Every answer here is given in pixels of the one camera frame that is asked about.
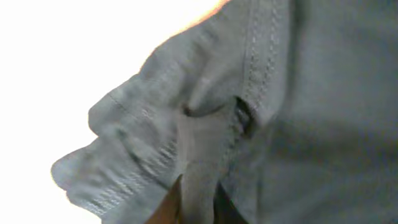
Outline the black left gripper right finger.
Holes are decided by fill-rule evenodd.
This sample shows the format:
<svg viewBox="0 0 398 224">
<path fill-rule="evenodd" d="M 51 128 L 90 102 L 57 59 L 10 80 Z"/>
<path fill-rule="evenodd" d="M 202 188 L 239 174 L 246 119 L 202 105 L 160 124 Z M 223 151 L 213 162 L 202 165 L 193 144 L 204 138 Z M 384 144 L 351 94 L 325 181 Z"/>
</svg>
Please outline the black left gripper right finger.
<svg viewBox="0 0 398 224">
<path fill-rule="evenodd" d="M 214 224 L 248 224 L 219 183 L 213 200 Z"/>
</svg>

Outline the dark green shorts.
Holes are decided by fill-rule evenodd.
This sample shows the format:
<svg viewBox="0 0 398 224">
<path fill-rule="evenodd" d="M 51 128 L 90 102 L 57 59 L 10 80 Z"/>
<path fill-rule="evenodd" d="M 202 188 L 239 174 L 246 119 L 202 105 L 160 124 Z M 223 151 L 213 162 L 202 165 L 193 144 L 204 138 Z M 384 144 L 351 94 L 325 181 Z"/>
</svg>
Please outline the dark green shorts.
<svg viewBox="0 0 398 224">
<path fill-rule="evenodd" d="M 397 222 L 397 2 L 229 1 L 157 47 L 55 162 L 69 201 L 145 223 L 179 175 L 181 223 L 220 183 L 248 223 Z"/>
</svg>

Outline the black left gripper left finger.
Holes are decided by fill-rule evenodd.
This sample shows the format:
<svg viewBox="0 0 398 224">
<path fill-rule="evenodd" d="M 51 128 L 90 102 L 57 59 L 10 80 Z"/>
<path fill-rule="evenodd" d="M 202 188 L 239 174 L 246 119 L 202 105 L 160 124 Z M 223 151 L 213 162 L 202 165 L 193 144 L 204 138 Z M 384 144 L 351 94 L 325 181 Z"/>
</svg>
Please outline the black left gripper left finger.
<svg viewBox="0 0 398 224">
<path fill-rule="evenodd" d="M 180 182 L 182 175 L 179 175 L 170 190 L 159 203 L 155 212 L 146 220 L 145 224 L 179 224 L 181 192 Z"/>
</svg>

